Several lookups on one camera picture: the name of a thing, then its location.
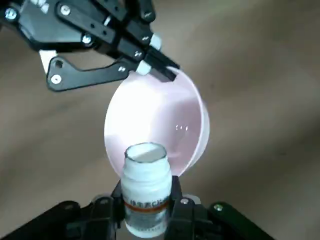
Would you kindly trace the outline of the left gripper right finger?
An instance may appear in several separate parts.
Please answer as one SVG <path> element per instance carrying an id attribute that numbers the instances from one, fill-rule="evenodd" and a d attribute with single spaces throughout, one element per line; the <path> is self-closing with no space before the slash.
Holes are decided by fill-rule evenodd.
<path id="1" fill-rule="evenodd" d="M 178 176 L 172 177 L 169 240 L 273 240 L 274 238 L 230 204 L 218 201 L 208 208 L 183 196 Z"/>

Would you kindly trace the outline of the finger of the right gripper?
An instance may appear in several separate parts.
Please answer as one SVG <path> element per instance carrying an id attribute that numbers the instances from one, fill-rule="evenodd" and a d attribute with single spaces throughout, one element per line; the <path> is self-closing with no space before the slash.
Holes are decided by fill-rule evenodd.
<path id="1" fill-rule="evenodd" d="M 169 68 L 176 68 L 177 64 L 171 59 L 159 59 L 152 55 L 148 55 L 147 59 L 150 62 L 144 60 L 133 62 L 121 57 L 105 67 L 79 69 L 66 59 L 56 56 L 50 60 L 48 65 L 46 74 L 47 87 L 54 92 L 64 92 L 122 81 L 132 72 L 137 73 L 139 76 L 145 76 L 151 72 L 151 69 L 157 70 L 171 81 L 176 78 L 176 74 Z"/>
<path id="2" fill-rule="evenodd" d="M 110 47 L 109 55 L 159 72 L 180 66 L 166 56 L 151 23 L 156 11 L 151 0 L 61 0 L 57 14 L 67 25 Z"/>

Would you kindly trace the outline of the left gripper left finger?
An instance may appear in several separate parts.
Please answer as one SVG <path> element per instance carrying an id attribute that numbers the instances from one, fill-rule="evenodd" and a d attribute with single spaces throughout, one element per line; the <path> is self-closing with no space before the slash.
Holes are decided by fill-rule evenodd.
<path id="1" fill-rule="evenodd" d="M 115 240 L 124 220 L 121 183 L 81 207 L 63 201 L 8 233 L 3 240 Z"/>

